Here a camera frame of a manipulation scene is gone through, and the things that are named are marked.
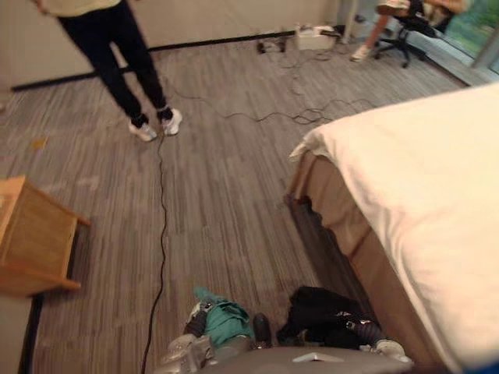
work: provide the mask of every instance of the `mattress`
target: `mattress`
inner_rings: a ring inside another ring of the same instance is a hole
[[[499,358],[499,85],[323,125],[293,152],[327,157],[453,372]]]
[[[347,257],[377,321],[416,363],[414,372],[445,372],[445,365],[391,268],[383,246],[339,170],[326,157],[306,152],[288,186],[287,196],[294,201],[311,202],[322,226],[333,232],[338,247],[332,246],[331,251],[339,248]],[[294,213],[295,204],[287,201]]]

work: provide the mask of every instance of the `black office chair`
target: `black office chair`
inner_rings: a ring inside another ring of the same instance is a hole
[[[425,51],[407,43],[407,37],[410,35],[410,33],[414,31],[426,35],[427,37],[437,37],[437,33],[435,32],[433,27],[430,26],[430,23],[422,17],[409,16],[395,18],[398,19],[398,21],[402,24],[402,28],[398,32],[397,38],[380,39],[376,43],[376,46],[379,46],[380,42],[388,43],[389,45],[387,47],[378,49],[374,54],[374,58],[378,60],[379,58],[381,58],[382,53],[390,51],[391,49],[398,49],[404,54],[405,61],[402,63],[402,68],[405,69],[411,62],[409,52],[417,56],[421,61],[424,61],[424,59],[426,58]]]

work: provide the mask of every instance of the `beige shirt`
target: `beige shirt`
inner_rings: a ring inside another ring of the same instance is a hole
[[[41,0],[43,8],[61,17],[75,17],[93,10],[111,8],[121,0]]]

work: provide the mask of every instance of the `black sock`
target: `black sock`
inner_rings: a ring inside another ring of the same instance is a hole
[[[149,123],[149,118],[141,113],[139,116],[132,118],[132,125],[140,129],[144,123]]]
[[[170,107],[166,107],[165,109],[160,109],[159,111],[157,111],[157,119],[159,120],[166,119],[167,121],[169,121],[172,118],[173,112]]]

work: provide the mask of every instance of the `gray striped carpet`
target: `gray striped carpet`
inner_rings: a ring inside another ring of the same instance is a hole
[[[396,52],[360,65],[336,53],[295,71],[280,65],[313,54],[291,50],[281,59],[255,49],[255,42],[242,42],[153,53],[184,122],[161,148],[167,265],[148,372],[181,332],[195,285],[251,313],[267,313],[277,328],[285,321],[289,295],[325,279],[282,202],[294,168],[287,156],[318,124],[298,125],[281,116],[259,123],[243,116],[224,120],[175,89],[208,98],[222,114],[261,117],[272,111],[294,115],[332,98],[383,106],[460,87],[420,61],[402,69]],[[126,78],[152,116],[134,75]],[[335,119],[369,107],[335,102],[326,112]],[[73,257],[81,291],[45,298],[33,360],[37,374],[139,372],[159,287],[164,221],[158,141],[141,143],[126,124],[98,79],[16,93],[0,117],[0,176],[28,175],[93,225],[81,233]],[[46,146],[32,150],[31,142],[44,136]],[[349,293],[340,283],[327,286]]]

